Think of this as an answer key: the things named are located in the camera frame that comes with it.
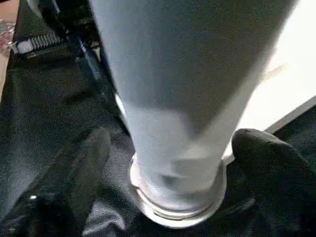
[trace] gray plastic tube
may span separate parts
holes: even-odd
[[[202,210],[290,0],[91,0],[134,142],[140,189]]]

